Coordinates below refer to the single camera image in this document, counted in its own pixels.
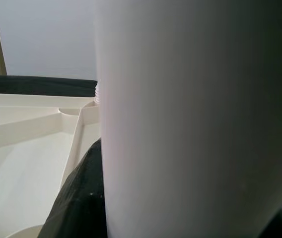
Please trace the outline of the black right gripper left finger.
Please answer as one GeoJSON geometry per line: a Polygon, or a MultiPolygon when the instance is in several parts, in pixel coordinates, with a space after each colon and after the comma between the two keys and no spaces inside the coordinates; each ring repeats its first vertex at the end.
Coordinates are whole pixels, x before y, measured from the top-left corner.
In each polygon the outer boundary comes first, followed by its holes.
{"type": "Polygon", "coordinates": [[[38,238],[107,238],[100,139],[67,177],[38,238]]]}

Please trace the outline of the white plastic children table top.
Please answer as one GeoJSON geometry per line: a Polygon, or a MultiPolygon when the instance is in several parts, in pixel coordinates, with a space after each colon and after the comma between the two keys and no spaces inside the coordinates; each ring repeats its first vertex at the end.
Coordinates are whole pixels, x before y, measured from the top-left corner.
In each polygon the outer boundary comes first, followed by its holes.
{"type": "Polygon", "coordinates": [[[0,94],[0,238],[37,238],[100,137],[94,98],[0,94]]]}

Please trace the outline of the white plastic table leg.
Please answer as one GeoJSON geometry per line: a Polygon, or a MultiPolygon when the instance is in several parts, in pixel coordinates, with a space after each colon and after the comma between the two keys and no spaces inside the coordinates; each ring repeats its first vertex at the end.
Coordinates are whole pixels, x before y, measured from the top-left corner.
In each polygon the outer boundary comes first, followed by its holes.
{"type": "Polygon", "coordinates": [[[100,83],[99,82],[97,82],[96,87],[95,87],[94,102],[96,104],[100,104],[101,103],[101,91],[100,91],[100,83]]]}
{"type": "Polygon", "coordinates": [[[282,0],[94,0],[108,238],[256,238],[282,206],[282,0]]]}

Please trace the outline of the black table cloth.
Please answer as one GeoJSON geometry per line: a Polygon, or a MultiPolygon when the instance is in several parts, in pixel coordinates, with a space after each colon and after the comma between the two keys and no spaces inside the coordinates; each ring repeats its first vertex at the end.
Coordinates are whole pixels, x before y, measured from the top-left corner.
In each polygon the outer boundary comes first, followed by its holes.
{"type": "Polygon", "coordinates": [[[94,97],[97,81],[0,75],[0,94],[94,97]]]}

